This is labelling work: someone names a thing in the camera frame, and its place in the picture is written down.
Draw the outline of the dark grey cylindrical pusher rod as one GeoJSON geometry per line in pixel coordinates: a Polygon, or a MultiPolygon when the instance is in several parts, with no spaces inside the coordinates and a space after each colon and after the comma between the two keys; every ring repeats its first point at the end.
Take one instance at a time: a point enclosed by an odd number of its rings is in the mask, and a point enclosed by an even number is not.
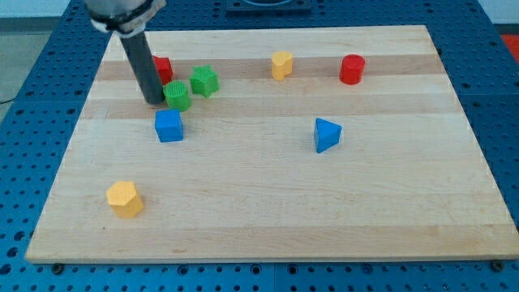
{"type": "Polygon", "coordinates": [[[139,32],[131,37],[122,37],[121,42],[144,100],[150,105],[159,105],[165,97],[145,33],[139,32]]]}

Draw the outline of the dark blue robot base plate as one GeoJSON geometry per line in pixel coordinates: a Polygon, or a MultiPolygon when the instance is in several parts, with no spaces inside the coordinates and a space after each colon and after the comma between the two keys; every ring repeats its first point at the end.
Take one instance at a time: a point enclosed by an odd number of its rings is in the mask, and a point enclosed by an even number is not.
{"type": "Polygon", "coordinates": [[[311,0],[225,0],[225,12],[231,15],[269,12],[309,12],[311,0]]]}

